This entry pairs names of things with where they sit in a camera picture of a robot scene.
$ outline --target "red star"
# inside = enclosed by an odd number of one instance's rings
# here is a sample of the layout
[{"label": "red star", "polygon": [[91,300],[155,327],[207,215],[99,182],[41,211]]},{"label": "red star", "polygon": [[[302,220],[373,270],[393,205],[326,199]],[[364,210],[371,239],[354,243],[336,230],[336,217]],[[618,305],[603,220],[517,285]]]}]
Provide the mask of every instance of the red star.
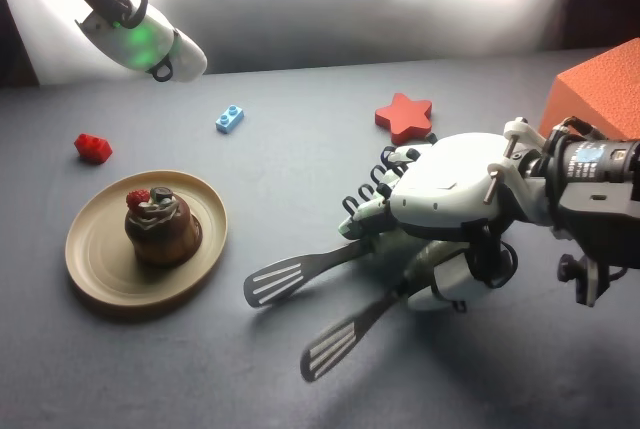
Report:
[{"label": "red star", "polygon": [[421,139],[431,132],[431,106],[431,101],[412,101],[397,93],[390,106],[376,111],[376,124],[391,131],[391,142],[396,145]]}]

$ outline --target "round plate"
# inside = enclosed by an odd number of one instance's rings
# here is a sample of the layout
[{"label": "round plate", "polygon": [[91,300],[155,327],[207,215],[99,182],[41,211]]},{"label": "round plate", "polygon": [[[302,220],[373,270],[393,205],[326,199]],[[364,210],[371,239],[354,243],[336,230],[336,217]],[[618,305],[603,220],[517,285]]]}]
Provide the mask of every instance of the round plate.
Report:
[{"label": "round plate", "polygon": [[[156,186],[169,187],[181,196],[202,226],[202,244],[196,253],[171,269],[139,263],[124,231],[127,194]],[[182,172],[143,172],[112,184],[82,208],[69,229],[65,258],[77,288],[103,308],[116,312],[160,308],[203,281],[226,238],[227,215],[211,186]]]}]

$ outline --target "light blue toy block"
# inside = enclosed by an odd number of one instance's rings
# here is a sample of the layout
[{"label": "light blue toy block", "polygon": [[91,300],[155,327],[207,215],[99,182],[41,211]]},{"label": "light blue toy block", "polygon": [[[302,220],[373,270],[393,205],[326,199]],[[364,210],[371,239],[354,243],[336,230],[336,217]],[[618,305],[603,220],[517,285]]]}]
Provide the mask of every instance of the light blue toy block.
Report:
[{"label": "light blue toy block", "polygon": [[244,119],[244,111],[238,106],[229,106],[229,109],[224,111],[224,114],[216,121],[216,129],[229,134],[242,119]]}]

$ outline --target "orange textured surface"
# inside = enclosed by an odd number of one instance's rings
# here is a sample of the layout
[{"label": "orange textured surface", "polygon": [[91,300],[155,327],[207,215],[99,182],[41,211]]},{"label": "orange textured surface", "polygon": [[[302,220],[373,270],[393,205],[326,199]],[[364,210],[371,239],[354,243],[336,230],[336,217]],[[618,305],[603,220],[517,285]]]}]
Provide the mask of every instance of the orange textured surface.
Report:
[{"label": "orange textured surface", "polygon": [[608,137],[640,138],[640,39],[632,39],[559,74],[540,133],[577,116]]}]

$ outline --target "gray tablecloth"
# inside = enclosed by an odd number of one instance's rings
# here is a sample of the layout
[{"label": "gray tablecloth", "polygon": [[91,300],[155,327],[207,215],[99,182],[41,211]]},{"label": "gray tablecloth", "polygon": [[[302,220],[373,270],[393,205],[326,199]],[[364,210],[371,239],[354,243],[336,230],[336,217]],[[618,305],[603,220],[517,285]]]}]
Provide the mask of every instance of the gray tablecloth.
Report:
[{"label": "gray tablecloth", "polygon": [[[514,279],[466,315],[393,308],[318,383],[302,348],[378,297],[400,265],[330,271],[286,304],[255,311],[254,270],[343,241],[340,201],[368,182],[388,134],[373,123],[394,92],[433,101],[440,136],[536,123],[558,72],[594,52],[207,76],[0,93],[0,427],[630,428],[640,409],[638,274],[595,309],[555,267],[571,242],[515,224]],[[228,136],[215,120],[246,111]],[[75,137],[106,137],[102,166]],[[208,181],[229,216],[210,283],[143,323],[105,320],[70,289],[64,243],[106,185],[152,169]]]}]

